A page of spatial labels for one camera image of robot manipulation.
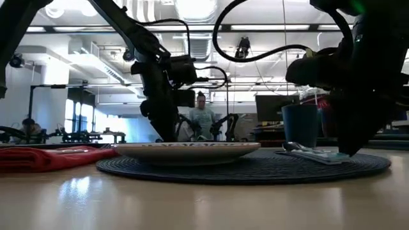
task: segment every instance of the white plate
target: white plate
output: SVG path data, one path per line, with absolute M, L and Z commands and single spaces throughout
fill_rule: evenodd
M 249 142 L 174 142 L 114 144 L 121 155 L 153 165 L 224 164 L 256 151 L 260 143 Z

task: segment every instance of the red cloth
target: red cloth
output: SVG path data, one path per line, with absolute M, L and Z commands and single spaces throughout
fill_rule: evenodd
M 58 155 L 55 153 L 48 153 L 44 149 L 35 148 L 0 149 L 0 172 L 40 173 L 55 171 L 86 165 L 104 158 L 118 156 L 113 149 L 97 149 L 87 146 L 77 146 L 58 150 L 88 150 L 88 152 Z

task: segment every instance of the desk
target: desk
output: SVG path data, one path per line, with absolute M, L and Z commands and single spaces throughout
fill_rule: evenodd
M 404 130 L 405 132 L 409 133 L 409 120 L 407 121 L 393 121 L 393 127 L 398 127 L 399 129 Z
M 409 153 L 392 173 L 334 183 L 204 186 L 120 178 L 88 165 L 0 175 L 1 230 L 359 230 L 409 226 Z

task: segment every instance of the cup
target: cup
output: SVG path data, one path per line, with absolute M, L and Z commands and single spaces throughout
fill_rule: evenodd
M 281 108 L 287 142 L 297 142 L 314 148 L 318 138 L 316 105 L 287 105 Z

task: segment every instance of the round placemat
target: round placemat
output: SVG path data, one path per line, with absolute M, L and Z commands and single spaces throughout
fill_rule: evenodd
M 258 150 L 234 163 L 194 167 L 160 167 L 118 157 L 101 160 L 98 170 L 139 180 L 211 185 L 276 185 L 317 183 L 372 176 L 386 171 L 390 161 L 356 154 L 349 162 L 325 165 L 312 160 Z

